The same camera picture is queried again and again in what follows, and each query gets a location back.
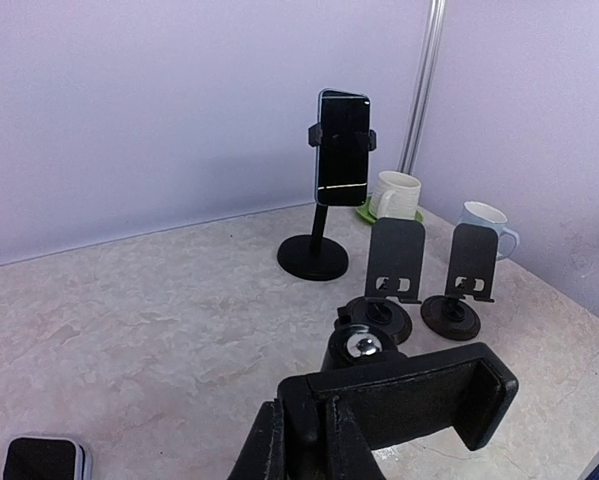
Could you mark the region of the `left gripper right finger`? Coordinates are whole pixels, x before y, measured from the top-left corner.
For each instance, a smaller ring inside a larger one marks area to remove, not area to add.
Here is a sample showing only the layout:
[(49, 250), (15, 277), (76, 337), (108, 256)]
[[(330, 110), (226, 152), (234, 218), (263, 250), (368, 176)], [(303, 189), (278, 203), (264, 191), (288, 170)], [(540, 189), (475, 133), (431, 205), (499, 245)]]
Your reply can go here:
[(383, 479), (349, 404), (335, 396), (326, 403), (326, 478)]

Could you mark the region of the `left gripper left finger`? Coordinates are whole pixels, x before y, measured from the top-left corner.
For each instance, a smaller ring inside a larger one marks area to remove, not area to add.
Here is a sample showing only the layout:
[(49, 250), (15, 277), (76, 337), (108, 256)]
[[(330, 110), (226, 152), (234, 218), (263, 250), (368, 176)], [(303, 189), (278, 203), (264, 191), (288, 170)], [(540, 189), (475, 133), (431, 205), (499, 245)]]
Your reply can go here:
[(282, 402), (265, 401), (252, 424), (229, 480), (286, 480), (288, 425)]

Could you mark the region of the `black pole phone stand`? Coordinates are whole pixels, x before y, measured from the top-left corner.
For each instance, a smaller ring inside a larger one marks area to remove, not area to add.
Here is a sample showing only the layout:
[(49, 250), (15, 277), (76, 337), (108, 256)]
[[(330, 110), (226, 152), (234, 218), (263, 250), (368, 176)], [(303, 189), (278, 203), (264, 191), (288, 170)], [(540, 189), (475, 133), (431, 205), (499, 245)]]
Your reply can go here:
[(349, 266), (343, 246), (324, 236), (329, 207), (360, 206), (363, 200), (347, 203), (337, 200), (316, 200), (310, 234), (285, 239), (277, 251), (277, 262), (291, 275), (310, 281), (329, 281), (343, 276)]
[(382, 351), (358, 359), (337, 352), (329, 369), (279, 384), (289, 479), (327, 479), (326, 403), (335, 396), (351, 407), (373, 454), (447, 428), (479, 450), (518, 392), (516, 376), (482, 342), (408, 357), (386, 334), (370, 331)]

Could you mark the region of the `black folding stand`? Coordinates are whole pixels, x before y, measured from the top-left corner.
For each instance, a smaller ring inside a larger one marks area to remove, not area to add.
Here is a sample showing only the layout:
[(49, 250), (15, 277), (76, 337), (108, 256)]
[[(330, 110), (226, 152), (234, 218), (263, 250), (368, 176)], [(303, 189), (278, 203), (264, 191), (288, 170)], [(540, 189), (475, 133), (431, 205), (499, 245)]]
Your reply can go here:
[(445, 293), (427, 298), (420, 308), (422, 320), (436, 334), (450, 340), (475, 338), (481, 327), (476, 311), (463, 302), (493, 303), (491, 297), (498, 235), (488, 227), (460, 223), (453, 231)]
[(405, 304), (420, 304), (425, 228), (416, 220), (383, 217), (371, 228), (365, 291), (340, 309), (344, 323), (381, 329), (400, 345), (412, 333)]

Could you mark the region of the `teal phone black screen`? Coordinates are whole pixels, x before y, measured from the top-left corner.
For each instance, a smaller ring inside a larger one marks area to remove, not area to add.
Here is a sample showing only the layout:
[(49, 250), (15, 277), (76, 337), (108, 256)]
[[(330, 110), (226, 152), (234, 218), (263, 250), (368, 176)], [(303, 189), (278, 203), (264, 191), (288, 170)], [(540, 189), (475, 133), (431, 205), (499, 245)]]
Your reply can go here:
[(370, 99), (325, 89), (319, 95), (316, 201), (326, 206), (359, 206), (368, 185)]

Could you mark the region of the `phone in white case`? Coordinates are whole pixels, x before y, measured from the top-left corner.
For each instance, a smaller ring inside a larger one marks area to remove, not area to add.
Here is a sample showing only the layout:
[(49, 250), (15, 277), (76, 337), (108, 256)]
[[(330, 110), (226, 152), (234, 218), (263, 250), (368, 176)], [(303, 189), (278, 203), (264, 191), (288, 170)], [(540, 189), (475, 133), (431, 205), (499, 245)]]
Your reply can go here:
[(10, 441), (3, 480), (87, 480), (93, 460), (87, 448), (71, 438), (20, 436)]

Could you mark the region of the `green saucer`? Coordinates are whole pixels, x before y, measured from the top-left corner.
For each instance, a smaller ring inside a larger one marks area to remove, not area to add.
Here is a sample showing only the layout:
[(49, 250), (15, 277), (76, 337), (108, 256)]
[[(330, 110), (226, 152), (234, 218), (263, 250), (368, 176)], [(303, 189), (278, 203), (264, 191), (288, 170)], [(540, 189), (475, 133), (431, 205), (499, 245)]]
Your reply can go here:
[[(361, 206), (358, 206), (355, 208), (355, 212), (363, 221), (365, 221), (366, 223), (368, 223), (370, 225), (374, 225), (377, 221), (377, 218), (374, 217), (369, 211), (370, 201), (371, 201), (371, 197), (368, 196), (366, 198), (365, 202)], [(421, 214), (420, 211), (416, 211), (415, 220), (418, 221), (419, 223), (422, 223), (424, 221), (423, 215)]]

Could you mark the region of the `cream ceramic mug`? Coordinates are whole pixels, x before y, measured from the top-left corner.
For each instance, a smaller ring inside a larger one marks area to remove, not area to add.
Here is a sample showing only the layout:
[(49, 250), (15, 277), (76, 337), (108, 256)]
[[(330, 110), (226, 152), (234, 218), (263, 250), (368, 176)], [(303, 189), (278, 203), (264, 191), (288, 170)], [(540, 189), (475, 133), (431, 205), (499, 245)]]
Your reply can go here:
[(377, 219), (388, 217), (414, 220), (421, 187), (421, 182), (411, 175), (382, 171), (371, 196), (369, 212)]

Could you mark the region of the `light blue mug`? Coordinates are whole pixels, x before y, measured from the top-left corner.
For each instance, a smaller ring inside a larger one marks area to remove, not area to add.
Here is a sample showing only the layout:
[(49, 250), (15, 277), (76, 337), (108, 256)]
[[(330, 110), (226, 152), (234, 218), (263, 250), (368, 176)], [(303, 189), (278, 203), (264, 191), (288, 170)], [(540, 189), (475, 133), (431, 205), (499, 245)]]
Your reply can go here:
[(504, 237), (509, 237), (511, 244), (505, 251), (501, 251), (501, 247), (498, 247), (497, 260), (508, 259), (520, 243), (519, 234), (508, 227), (508, 217), (489, 204), (466, 201), (463, 204), (459, 222), (490, 228), (497, 233), (499, 241)]

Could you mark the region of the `right aluminium frame post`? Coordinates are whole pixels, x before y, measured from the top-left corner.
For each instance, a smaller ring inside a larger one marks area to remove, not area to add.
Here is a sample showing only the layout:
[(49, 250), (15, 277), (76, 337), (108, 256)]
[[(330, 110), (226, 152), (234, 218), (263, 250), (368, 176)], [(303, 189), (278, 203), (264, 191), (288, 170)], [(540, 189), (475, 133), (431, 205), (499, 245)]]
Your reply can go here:
[(410, 109), (410, 119), (407, 123), (399, 164), (399, 170), (402, 173), (411, 174), (414, 170), (440, 48), (446, 3), (446, 0), (432, 0), (430, 2)]

